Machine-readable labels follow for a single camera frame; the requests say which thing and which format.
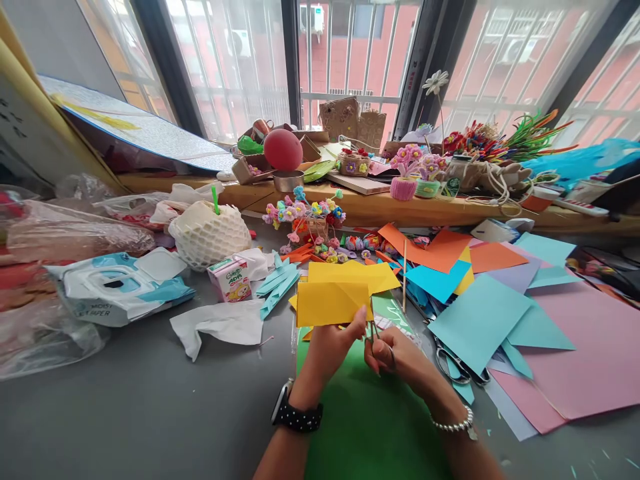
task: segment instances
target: silver bead bracelet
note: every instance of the silver bead bracelet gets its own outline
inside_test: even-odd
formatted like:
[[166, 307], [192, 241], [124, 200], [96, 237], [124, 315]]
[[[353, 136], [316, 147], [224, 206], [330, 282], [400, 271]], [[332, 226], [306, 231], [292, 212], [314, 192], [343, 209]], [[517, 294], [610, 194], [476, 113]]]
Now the silver bead bracelet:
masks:
[[464, 420], [464, 422], [457, 423], [456, 425], [442, 425], [441, 423], [434, 421], [432, 417], [431, 421], [433, 422], [433, 426], [436, 427], [438, 430], [451, 432], [451, 433], [466, 430], [471, 440], [474, 440], [474, 441], [478, 440], [478, 435], [473, 429], [473, 412], [466, 405], [465, 405], [465, 408], [467, 409], [467, 419]]

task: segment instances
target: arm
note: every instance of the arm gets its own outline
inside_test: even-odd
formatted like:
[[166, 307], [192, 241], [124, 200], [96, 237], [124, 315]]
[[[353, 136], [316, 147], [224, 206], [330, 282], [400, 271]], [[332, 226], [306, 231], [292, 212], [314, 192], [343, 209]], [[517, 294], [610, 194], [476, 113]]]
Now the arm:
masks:
[[[379, 373], [394, 371], [427, 404], [433, 420], [454, 425], [467, 418], [467, 410], [456, 392], [436, 370], [434, 364], [400, 330], [384, 330], [373, 348], [365, 348], [365, 362]], [[456, 480], [503, 480], [504, 474], [488, 450], [466, 431], [438, 430]]]
[[[356, 339], [362, 339], [366, 327], [366, 309], [355, 314], [353, 322], [340, 330], [337, 325], [313, 329], [305, 364], [296, 378], [289, 404], [299, 410], [315, 409], [322, 390], [338, 370]], [[302, 480], [305, 476], [309, 434], [294, 432], [282, 425], [273, 434], [260, 460], [253, 480]]]

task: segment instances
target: smartwatch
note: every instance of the smartwatch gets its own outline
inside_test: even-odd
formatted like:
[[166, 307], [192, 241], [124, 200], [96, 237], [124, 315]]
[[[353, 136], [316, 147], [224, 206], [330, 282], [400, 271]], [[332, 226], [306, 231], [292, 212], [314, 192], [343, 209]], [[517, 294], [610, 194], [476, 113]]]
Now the smartwatch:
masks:
[[315, 410], [298, 410], [290, 406], [289, 394], [293, 379], [289, 379], [284, 384], [280, 395], [273, 408], [271, 414], [271, 423], [274, 425], [283, 425], [286, 428], [298, 433], [310, 433], [320, 428], [320, 420], [322, 420], [322, 404], [318, 405]]

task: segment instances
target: milk carton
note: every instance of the milk carton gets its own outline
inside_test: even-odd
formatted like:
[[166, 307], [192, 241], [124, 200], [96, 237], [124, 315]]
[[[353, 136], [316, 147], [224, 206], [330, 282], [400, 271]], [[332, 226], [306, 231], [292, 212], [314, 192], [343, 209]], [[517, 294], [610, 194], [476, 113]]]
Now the milk carton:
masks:
[[246, 260], [224, 259], [207, 269], [218, 300], [238, 302], [251, 298], [251, 284]]

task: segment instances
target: woven basket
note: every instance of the woven basket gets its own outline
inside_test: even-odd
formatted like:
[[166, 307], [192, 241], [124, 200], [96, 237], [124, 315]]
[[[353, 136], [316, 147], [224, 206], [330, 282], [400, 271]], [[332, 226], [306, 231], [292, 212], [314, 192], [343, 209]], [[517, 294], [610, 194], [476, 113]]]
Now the woven basket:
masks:
[[342, 175], [366, 177], [369, 174], [371, 159], [368, 157], [363, 157], [357, 153], [340, 152], [337, 160], [340, 162], [340, 174]]

